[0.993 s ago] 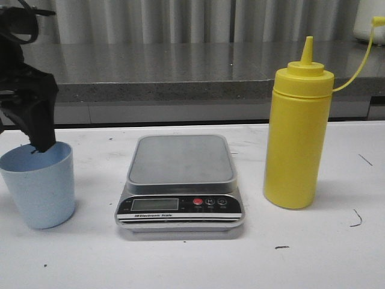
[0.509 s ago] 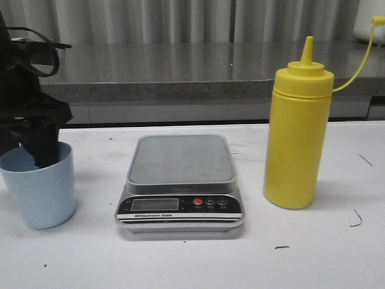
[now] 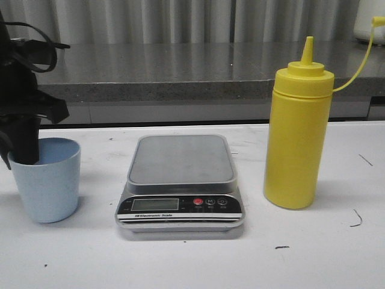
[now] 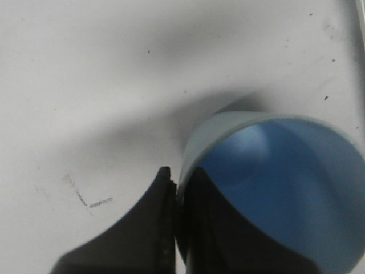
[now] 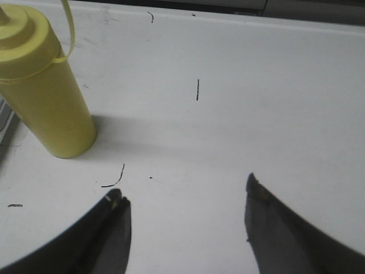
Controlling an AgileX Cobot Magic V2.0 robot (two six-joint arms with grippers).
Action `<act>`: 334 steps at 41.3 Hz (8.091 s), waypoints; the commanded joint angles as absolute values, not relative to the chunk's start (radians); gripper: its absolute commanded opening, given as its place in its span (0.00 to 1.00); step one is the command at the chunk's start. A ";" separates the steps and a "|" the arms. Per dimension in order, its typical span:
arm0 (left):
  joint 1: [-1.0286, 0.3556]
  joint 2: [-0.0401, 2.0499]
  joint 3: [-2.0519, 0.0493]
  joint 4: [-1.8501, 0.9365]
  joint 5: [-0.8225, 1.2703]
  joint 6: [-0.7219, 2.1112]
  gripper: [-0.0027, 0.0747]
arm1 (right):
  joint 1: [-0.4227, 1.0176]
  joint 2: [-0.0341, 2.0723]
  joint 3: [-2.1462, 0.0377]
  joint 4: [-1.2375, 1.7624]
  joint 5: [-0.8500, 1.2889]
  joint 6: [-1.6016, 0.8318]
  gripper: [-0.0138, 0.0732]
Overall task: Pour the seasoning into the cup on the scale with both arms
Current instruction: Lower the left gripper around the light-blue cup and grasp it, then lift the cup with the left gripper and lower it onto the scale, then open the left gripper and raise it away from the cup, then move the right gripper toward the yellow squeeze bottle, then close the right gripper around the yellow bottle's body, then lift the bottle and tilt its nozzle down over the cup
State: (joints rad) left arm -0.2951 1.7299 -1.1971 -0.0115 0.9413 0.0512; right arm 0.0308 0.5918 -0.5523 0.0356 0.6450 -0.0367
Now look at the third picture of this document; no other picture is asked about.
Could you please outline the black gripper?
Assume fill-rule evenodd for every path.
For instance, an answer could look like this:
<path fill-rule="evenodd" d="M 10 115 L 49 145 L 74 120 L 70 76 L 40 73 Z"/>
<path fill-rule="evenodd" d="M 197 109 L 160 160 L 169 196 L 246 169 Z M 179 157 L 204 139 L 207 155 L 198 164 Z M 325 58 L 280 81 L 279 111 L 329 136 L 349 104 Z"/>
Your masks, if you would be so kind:
<path fill-rule="evenodd" d="M 11 39 L 10 26 L 31 28 L 43 39 Z M 18 163 L 35 164 L 39 160 L 41 118 L 58 124 L 69 116 L 66 102 L 41 91 L 36 78 L 36 73 L 55 69 L 57 50 L 69 48 L 28 23 L 1 18 L 1 158 L 8 170 L 12 150 Z"/>

